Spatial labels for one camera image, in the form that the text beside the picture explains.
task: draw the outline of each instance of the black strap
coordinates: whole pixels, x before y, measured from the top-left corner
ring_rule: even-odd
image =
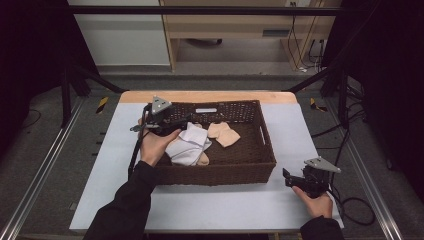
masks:
[[[143,139],[137,139],[137,142],[135,143],[133,155],[131,156],[130,165],[128,166],[128,180],[130,179],[131,174],[134,171],[135,159],[137,158],[137,153],[140,150],[142,140]]]

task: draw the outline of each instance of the beige cloth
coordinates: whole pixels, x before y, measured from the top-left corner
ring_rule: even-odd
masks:
[[[240,139],[240,135],[233,129],[225,129],[219,133],[216,141],[219,142],[223,147],[233,145]]]
[[[197,161],[197,165],[202,165],[202,166],[209,165],[209,158],[204,152],[202,152],[202,154],[200,155],[200,158]]]
[[[208,128],[208,138],[217,138],[222,130],[230,129],[228,123],[211,123]]]

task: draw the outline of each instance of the aluminum rail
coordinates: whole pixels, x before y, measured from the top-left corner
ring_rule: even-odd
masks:
[[[65,144],[66,139],[68,138],[76,122],[76,119],[78,118],[84,102],[85,98],[77,98],[77,101],[75,102],[74,108],[72,110],[72,117],[70,121],[64,128],[60,129],[55,141],[50,147],[49,152],[44,158],[43,163],[38,169],[38,172],[28,187],[24,197],[22,198],[9,222],[3,228],[0,234],[1,240],[14,240],[18,236],[22,225],[24,224],[32,206],[37,200],[38,194],[41,192],[41,189],[43,188],[43,185],[46,182],[46,179],[49,176],[49,173],[53,168],[54,163],[56,162],[56,159],[58,158],[60,151],[62,150],[62,147]]]
[[[327,106],[333,115],[333,118],[338,122],[338,117],[335,114],[336,106],[332,101],[326,100]],[[344,137],[343,130],[339,128],[342,138]],[[375,216],[377,217],[381,229],[383,230],[384,235],[389,240],[401,240],[403,239],[402,234],[393,219],[392,214],[390,213],[389,208],[386,205],[383,197],[381,196],[380,191],[377,188],[374,180],[372,179],[370,173],[365,167],[364,161],[356,149],[355,144],[351,139],[347,141],[347,150],[352,157],[352,164],[355,168],[355,172],[358,175],[359,181],[364,189],[365,195],[367,195],[368,201],[374,210]]]

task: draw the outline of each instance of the black curtain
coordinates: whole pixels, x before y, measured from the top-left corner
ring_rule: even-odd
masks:
[[[74,16],[49,12],[49,6],[69,5],[66,0],[0,1],[0,156],[21,128],[30,100],[60,86],[66,64],[99,74]]]
[[[344,0],[347,7],[370,1]],[[387,158],[402,170],[424,202],[424,4],[382,0],[344,59],[362,83],[364,107]],[[337,17],[324,56],[328,65],[360,18]]]

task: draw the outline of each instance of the person's right hand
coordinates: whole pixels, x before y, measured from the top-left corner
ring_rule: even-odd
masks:
[[[140,160],[152,167],[156,166],[156,163],[165,153],[168,144],[177,138],[180,133],[181,129],[177,129],[168,136],[161,137],[154,133],[149,133],[148,129],[144,129],[143,133],[140,133],[140,135],[143,134],[141,136],[144,136],[143,143],[140,146]]]
[[[324,216],[325,218],[333,217],[333,201],[327,193],[317,198],[310,198],[302,189],[293,186],[293,191],[305,203],[309,214],[313,217]]]

